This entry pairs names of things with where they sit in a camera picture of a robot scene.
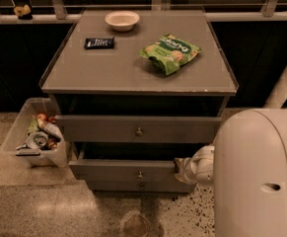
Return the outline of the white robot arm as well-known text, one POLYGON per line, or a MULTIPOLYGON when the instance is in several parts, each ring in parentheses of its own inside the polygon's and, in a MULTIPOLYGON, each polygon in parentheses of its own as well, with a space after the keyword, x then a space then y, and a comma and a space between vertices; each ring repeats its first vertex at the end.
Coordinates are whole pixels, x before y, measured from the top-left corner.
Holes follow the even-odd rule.
POLYGON ((239 112, 175 162, 177 180, 213 187, 215 237, 287 237, 287 109, 239 112))

